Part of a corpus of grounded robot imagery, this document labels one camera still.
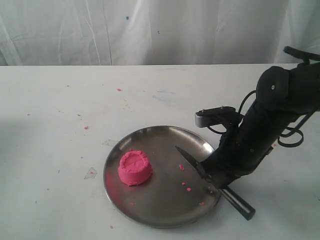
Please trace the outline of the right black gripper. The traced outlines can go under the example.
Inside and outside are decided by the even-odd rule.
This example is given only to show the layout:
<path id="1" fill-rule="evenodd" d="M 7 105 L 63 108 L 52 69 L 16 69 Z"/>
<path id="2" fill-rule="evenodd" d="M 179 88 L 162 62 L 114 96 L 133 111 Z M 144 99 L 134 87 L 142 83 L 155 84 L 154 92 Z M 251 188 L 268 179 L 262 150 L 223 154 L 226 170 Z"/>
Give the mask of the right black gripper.
<path id="1" fill-rule="evenodd" d="M 205 178 L 222 189 L 251 174 L 274 149 L 271 123 L 266 111 L 250 109 L 242 124 L 223 139 L 220 146 L 200 163 Z"/>

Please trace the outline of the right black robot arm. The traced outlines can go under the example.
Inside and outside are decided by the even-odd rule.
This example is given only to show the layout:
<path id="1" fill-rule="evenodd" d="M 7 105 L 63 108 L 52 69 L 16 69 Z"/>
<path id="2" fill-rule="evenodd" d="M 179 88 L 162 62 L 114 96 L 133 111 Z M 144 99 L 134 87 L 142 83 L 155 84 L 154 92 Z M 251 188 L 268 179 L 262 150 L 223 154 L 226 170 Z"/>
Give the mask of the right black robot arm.
<path id="1" fill-rule="evenodd" d="M 284 52 L 300 59 L 293 69 L 272 66 L 264 71 L 253 91 L 255 100 L 246 112 L 230 106 L 200 110 L 200 128 L 225 127 L 218 148 L 196 170 L 216 188 L 251 174 L 280 138 L 299 133 L 290 124 L 305 123 L 320 109 L 320 57 L 290 46 Z"/>

